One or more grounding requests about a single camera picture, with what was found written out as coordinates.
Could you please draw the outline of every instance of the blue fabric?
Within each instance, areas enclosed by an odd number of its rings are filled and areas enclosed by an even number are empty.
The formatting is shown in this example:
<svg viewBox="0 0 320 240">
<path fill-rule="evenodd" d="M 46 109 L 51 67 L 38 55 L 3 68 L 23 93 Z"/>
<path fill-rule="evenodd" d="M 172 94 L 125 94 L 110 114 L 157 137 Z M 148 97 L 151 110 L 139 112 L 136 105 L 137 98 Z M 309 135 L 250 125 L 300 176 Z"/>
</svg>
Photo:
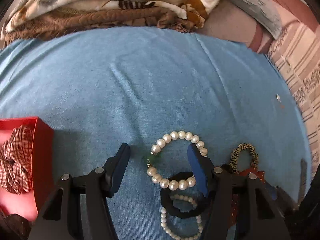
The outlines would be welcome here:
<svg viewBox="0 0 320 240">
<path fill-rule="evenodd" d="M 130 145 L 122 185 L 108 200 L 119 239 L 170 239 L 160 227 L 160 188 L 146 175 L 143 156 L 173 130 L 199 135 L 215 165 L 228 162 L 239 143 L 252 143 L 267 181 L 296 200 L 303 158 L 310 185 L 299 110 L 266 57 L 243 44 L 137 27 L 16 41 L 0 53 L 0 109 L 2 118 L 38 115 L 55 129 L 55 179 L 84 175 L 121 143 Z M 158 172 L 190 171 L 187 145 L 167 145 Z M 182 236 L 196 233 L 194 218 L 170 221 Z M 89 239 L 86 221 L 84 227 Z"/>
</svg>

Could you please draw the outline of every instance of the red box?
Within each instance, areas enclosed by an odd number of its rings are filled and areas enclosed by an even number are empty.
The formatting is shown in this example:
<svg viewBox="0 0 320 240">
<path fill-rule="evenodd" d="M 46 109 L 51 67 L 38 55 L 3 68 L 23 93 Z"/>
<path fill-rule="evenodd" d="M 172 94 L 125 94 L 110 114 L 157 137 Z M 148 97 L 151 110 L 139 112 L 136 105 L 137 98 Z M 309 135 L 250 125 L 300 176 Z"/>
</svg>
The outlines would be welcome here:
<svg viewBox="0 0 320 240">
<path fill-rule="evenodd" d="M 53 187 L 53 129 L 39 117 L 0 119 L 0 144 L 10 138 L 14 128 L 19 128 L 21 125 L 27 125 L 34 130 L 31 156 L 33 190 L 17 195 L 0 187 L 0 208 L 7 215 L 18 214 L 34 221 Z"/>
</svg>

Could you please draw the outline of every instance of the screw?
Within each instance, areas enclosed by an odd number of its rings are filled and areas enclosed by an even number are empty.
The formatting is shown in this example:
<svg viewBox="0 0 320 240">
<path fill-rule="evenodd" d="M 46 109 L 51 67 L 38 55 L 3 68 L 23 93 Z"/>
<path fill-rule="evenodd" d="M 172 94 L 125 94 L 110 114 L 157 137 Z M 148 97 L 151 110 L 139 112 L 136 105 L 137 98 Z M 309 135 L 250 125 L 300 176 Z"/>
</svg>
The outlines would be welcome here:
<svg viewBox="0 0 320 240">
<path fill-rule="evenodd" d="M 248 177 L 249 177 L 249 179 L 256 179 L 257 175 L 254 173 L 249 173 Z"/>
<path fill-rule="evenodd" d="M 221 167 L 215 167 L 214 169 L 213 169 L 213 171 L 215 172 L 215 173 L 222 173 L 222 168 Z"/>
<path fill-rule="evenodd" d="M 102 167 L 98 167 L 94 170 L 97 174 L 103 173 L 104 172 L 104 168 Z"/>
<path fill-rule="evenodd" d="M 70 175 L 69 174 L 63 174 L 62 176 L 61 176 L 61 179 L 62 180 L 68 180 L 70 178 Z"/>
</svg>

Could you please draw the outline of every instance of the dark brown object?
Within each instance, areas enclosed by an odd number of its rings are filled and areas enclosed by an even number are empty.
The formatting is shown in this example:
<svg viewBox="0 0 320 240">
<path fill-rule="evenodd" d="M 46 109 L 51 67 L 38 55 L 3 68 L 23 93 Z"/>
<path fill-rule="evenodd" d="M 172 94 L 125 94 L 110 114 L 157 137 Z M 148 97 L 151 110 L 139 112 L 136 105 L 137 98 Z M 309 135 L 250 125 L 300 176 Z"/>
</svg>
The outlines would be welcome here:
<svg viewBox="0 0 320 240">
<path fill-rule="evenodd" d="M 25 218 L 13 214 L 6 216 L 0 210 L 0 239 L 27 240 L 31 231 L 31 223 Z"/>
</svg>

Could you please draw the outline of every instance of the white pearl necklace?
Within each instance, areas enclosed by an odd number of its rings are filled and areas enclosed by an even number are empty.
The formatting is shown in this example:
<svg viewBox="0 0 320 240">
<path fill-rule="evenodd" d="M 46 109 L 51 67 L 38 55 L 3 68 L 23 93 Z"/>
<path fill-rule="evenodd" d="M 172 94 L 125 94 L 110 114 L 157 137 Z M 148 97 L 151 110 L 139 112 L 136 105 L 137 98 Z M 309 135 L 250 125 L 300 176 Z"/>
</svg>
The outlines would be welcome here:
<svg viewBox="0 0 320 240">
<path fill-rule="evenodd" d="M 170 143 L 171 140 L 177 139 L 186 139 L 187 141 L 191 141 L 191 143 L 195 143 L 197 148 L 199 149 L 202 156 L 206 156 L 208 154 L 208 150 L 204 148 L 204 142 L 199 141 L 199 136 L 192 135 L 191 132 L 176 132 L 173 131 L 171 134 L 165 134 L 162 139 L 157 140 L 156 144 L 151 147 L 151 154 L 157 155 L 161 149 L 167 144 Z M 185 190 L 188 187 L 193 187 L 196 184 L 196 179 L 194 176 L 187 178 L 186 180 L 182 179 L 179 182 L 176 180 L 169 181 L 168 179 L 163 179 L 160 174 L 157 173 L 157 169 L 152 165 L 152 163 L 148 163 L 147 174 L 151 177 L 151 181 L 155 184 L 159 183 L 161 188 L 168 188 L 170 190 L 181 189 Z"/>
<path fill-rule="evenodd" d="M 184 196 L 184 195 L 176 194 L 172 198 L 177 199 L 177 200 L 184 200 L 184 201 L 187 201 L 189 203 L 194 202 L 193 198 L 188 197 L 188 196 Z M 161 216 L 160 222 L 161 222 L 161 226 L 162 226 L 163 230 L 165 230 L 165 232 L 175 240 L 197 240 L 200 237 L 201 233 L 202 233 L 203 226 L 201 225 L 201 215 L 196 216 L 198 229 L 199 229 L 198 233 L 195 236 L 190 236 L 190 237 L 186 237 L 186 238 L 183 238 L 181 236 L 175 235 L 171 231 L 171 229 L 167 226 L 167 211 L 166 211 L 165 208 L 161 209 L 161 215 L 160 216 Z"/>
</svg>

